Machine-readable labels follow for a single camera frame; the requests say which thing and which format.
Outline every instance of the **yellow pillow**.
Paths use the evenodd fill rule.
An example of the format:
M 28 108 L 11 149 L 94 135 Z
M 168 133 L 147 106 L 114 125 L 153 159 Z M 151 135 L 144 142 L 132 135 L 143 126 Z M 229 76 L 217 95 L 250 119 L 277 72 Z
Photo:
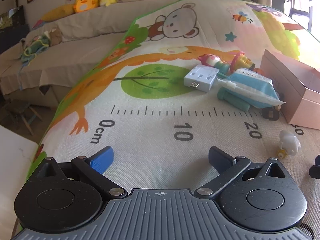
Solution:
M 46 13 L 41 20 L 45 22 L 53 22 L 74 13 L 75 10 L 73 8 L 73 4 L 65 4 Z

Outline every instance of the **pink box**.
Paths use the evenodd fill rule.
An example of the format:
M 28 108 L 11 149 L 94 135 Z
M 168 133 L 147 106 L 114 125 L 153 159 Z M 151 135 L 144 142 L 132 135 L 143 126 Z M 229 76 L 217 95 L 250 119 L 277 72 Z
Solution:
M 298 60 L 265 50 L 260 69 L 286 102 L 281 106 L 289 124 L 320 130 L 320 73 Z

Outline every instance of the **blue and white package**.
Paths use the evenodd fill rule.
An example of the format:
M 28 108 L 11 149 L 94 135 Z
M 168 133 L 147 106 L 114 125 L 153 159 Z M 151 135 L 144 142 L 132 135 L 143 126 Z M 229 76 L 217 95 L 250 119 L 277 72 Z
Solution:
M 245 68 L 237 69 L 228 78 L 219 80 L 219 83 L 229 93 L 256 108 L 279 106 L 285 103 L 279 100 L 271 79 Z

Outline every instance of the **ruler tick mark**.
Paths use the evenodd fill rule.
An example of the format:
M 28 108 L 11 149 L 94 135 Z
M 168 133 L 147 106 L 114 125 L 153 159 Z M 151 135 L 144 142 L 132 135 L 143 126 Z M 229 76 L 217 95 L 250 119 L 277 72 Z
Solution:
M 112 114 L 112 113 L 113 113 L 113 110 L 115 109 L 115 107 L 116 107 L 116 105 L 114 105 L 114 106 L 113 106 L 113 108 L 112 108 L 112 110 L 111 110 L 111 113 L 110 113 L 110 114 Z

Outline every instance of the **teal star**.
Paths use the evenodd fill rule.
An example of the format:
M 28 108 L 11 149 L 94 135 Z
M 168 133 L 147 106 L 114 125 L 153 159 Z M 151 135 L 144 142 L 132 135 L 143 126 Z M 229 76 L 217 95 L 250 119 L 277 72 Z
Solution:
M 226 38 L 226 41 L 234 41 L 234 39 L 237 37 L 235 35 L 233 35 L 233 32 L 229 33 L 229 34 L 225 34 L 225 36 L 227 37 Z

